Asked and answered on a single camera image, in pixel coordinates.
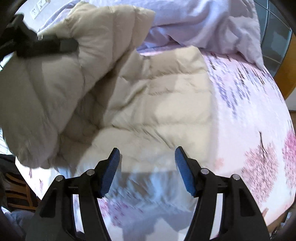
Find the bed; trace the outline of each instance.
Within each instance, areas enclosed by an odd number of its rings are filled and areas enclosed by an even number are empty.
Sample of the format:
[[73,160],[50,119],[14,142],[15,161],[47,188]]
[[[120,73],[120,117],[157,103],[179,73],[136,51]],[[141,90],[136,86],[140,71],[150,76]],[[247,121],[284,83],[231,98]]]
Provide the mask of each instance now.
[[[71,6],[73,3],[54,14],[42,30],[63,19]],[[175,39],[169,39],[165,46],[159,46],[163,42],[152,43],[141,46],[139,52],[150,56],[186,45]],[[269,225],[292,205],[295,197],[295,134],[289,111],[273,78],[260,65],[258,56],[248,55],[250,52],[245,52],[244,57],[209,50],[201,52],[215,96],[216,143],[213,145],[214,165],[210,169],[221,176],[240,174]],[[60,174],[60,170],[54,168],[31,169],[18,161],[16,165],[39,198]],[[221,202],[220,196],[212,237],[219,229]],[[77,197],[74,197],[73,205],[76,228],[83,231]],[[156,237],[183,240],[193,215],[192,212],[170,214],[159,210],[151,214],[108,199],[100,200],[99,205],[114,240],[155,240]]]

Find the cherry blossom print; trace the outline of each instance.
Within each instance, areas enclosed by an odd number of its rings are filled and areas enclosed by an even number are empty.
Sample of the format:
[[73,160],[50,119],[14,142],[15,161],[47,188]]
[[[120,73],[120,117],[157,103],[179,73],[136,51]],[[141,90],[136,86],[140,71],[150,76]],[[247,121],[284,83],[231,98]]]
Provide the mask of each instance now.
[[98,199],[98,203],[103,218],[109,216],[113,226],[122,228],[123,223],[127,223],[127,219],[135,221],[145,217],[141,209],[126,205],[120,201],[114,202],[102,198]]
[[224,166],[224,158],[216,159],[214,163],[214,170],[217,171]]
[[251,103],[250,88],[266,93],[266,87],[282,103],[283,96],[268,71],[258,69],[238,55],[222,55],[202,51],[214,89],[237,118],[240,103]]
[[285,162],[286,184],[292,189],[296,187],[296,137],[293,126],[287,132],[282,152]]
[[269,197],[277,178],[278,160],[274,143],[263,146],[260,132],[260,144],[257,148],[247,151],[245,156],[242,177],[260,207]]

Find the beige puffer jacket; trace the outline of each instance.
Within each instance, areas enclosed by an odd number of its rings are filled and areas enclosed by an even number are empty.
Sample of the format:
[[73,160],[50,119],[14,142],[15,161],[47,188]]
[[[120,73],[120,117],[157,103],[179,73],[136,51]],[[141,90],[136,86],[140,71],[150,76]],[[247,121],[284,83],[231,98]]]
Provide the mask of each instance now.
[[0,126],[23,165],[73,177],[117,147],[122,160],[109,198],[193,208],[174,150],[182,146],[211,167],[211,84],[198,48],[135,51],[153,17],[132,6],[79,3],[43,33],[77,39],[77,53],[9,61],[0,73]]

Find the bedsheet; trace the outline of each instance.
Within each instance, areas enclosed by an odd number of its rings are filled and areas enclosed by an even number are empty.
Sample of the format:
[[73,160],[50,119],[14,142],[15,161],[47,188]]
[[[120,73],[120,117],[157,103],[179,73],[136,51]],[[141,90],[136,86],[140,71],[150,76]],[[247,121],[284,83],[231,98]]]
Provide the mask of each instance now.
[[[160,51],[149,52],[149,55]],[[266,69],[259,70],[236,55],[202,52],[215,94],[215,174],[242,176],[267,225],[294,201],[296,139],[285,101]],[[16,165],[28,185],[42,198],[59,173]],[[79,202],[74,196],[75,223],[83,231]],[[123,202],[99,200],[113,240],[183,240],[193,212],[163,213],[131,207]],[[217,199],[211,237],[218,233],[222,196]]]
[[[40,28],[66,18],[79,0],[58,9]],[[263,69],[260,27],[253,0],[85,0],[97,7],[120,4],[155,11],[152,27],[138,50],[178,43],[215,53],[240,52]]]

